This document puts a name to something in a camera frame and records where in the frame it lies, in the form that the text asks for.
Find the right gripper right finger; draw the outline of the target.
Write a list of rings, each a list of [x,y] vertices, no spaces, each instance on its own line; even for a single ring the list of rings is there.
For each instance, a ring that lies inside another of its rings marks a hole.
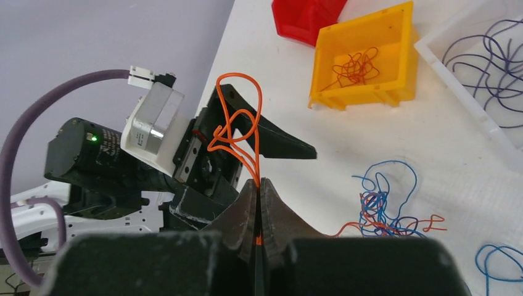
[[[284,265],[283,252],[293,239],[326,237],[287,206],[268,178],[261,179],[260,209],[263,244],[270,270]]]

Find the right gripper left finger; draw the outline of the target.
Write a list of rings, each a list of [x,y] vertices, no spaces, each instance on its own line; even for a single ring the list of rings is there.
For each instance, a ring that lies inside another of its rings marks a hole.
[[[248,263],[251,259],[254,242],[255,216],[258,187],[249,179],[237,195],[236,200],[205,231],[219,232],[222,243],[236,252],[238,257]]]

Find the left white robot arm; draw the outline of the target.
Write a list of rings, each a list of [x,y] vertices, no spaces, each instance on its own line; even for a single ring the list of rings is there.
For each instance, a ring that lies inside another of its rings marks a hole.
[[[242,163],[223,150],[208,151],[213,131],[225,115],[238,110],[233,131],[251,129],[256,111],[230,84],[214,91],[198,116],[183,125],[178,148],[169,158],[172,174],[162,173],[118,146],[121,133],[80,118],[67,121],[47,150],[44,177],[68,184],[68,216],[116,220],[142,212],[149,201],[143,192],[169,192],[159,205],[160,231],[199,231],[212,224],[238,196]]]

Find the red orange cable clump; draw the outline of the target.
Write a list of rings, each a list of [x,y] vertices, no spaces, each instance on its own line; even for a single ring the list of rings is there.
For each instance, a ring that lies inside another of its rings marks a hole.
[[[370,47],[363,52],[347,54],[344,63],[331,66],[334,78],[321,91],[366,85],[370,80],[377,78],[381,72],[373,61],[378,54],[379,50],[376,47]]]

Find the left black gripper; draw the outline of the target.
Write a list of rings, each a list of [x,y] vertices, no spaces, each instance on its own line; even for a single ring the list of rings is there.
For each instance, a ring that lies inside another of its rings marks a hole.
[[[246,109],[254,117],[257,111],[231,84],[220,86],[227,111]],[[209,152],[207,146],[225,114],[215,89],[195,119],[189,122],[181,144],[173,156],[176,166],[172,176],[173,198],[162,202],[163,231],[200,230],[213,222],[238,195],[236,186],[244,165],[229,152]],[[316,149],[288,134],[261,116],[258,121],[259,154],[264,158],[316,159]]]

